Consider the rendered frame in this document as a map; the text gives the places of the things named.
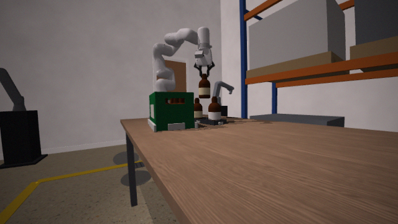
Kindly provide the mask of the brown glass bottle with white label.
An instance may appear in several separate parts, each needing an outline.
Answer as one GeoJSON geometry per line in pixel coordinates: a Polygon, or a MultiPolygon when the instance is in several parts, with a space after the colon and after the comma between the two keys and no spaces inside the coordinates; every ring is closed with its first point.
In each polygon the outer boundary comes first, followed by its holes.
{"type": "Polygon", "coordinates": [[[221,120],[221,106],[218,103],[217,96],[212,96],[211,104],[208,107],[208,120],[221,120]]]}

